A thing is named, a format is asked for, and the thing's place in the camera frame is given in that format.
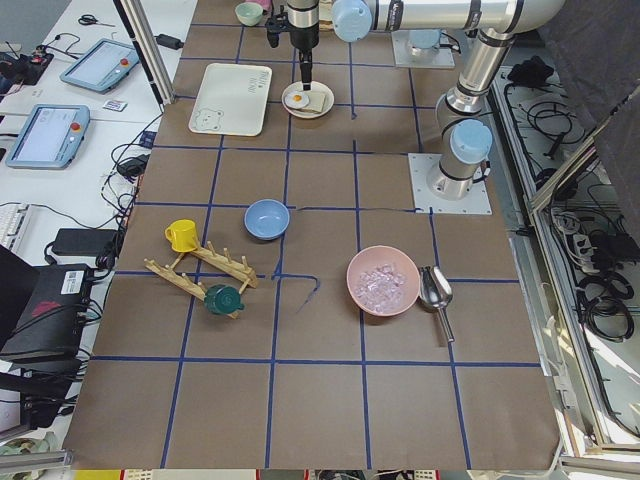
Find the metal scoop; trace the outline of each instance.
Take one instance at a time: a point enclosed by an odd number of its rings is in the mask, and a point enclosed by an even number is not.
[[[453,299],[451,285],[438,267],[420,267],[420,300],[428,312],[437,313],[449,343],[455,341],[446,306]]]

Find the scissors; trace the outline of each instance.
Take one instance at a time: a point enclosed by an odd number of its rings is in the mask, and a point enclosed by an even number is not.
[[[93,15],[91,15],[89,13],[85,13],[84,15],[82,15],[78,19],[78,23],[80,25],[84,25],[84,26],[87,26],[87,25],[104,25],[105,27],[115,27],[115,25],[111,25],[109,23],[100,23],[95,16],[93,16]]]

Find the fried egg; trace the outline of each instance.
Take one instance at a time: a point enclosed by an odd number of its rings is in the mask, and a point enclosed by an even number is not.
[[[289,108],[300,109],[309,105],[309,96],[304,92],[290,92],[284,97],[284,104]]]

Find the pink bowl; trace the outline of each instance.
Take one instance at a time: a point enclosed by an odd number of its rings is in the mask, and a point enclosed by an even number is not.
[[[403,295],[393,309],[376,312],[363,304],[356,291],[362,283],[360,276],[363,273],[371,273],[384,265],[393,266],[396,273],[404,276],[404,284],[398,287]],[[405,253],[397,248],[377,245],[365,248],[351,259],[347,268],[347,287],[351,298],[362,310],[378,317],[390,317],[408,310],[416,302],[420,294],[420,274],[413,260]]]

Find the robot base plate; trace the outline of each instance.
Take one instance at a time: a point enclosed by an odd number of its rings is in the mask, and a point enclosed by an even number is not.
[[[420,55],[411,55],[407,44],[409,42],[409,30],[397,30],[391,33],[393,55],[396,66],[411,68],[455,68],[453,54],[449,48],[429,49]]]
[[[491,204],[484,182],[473,185],[466,197],[461,200],[445,200],[431,191],[427,185],[427,172],[432,165],[440,161],[441,155],[429,153],[410,153],[409,168],[413,204],[415,208],[429,213],[451,213],[458,215],[491,215]]]

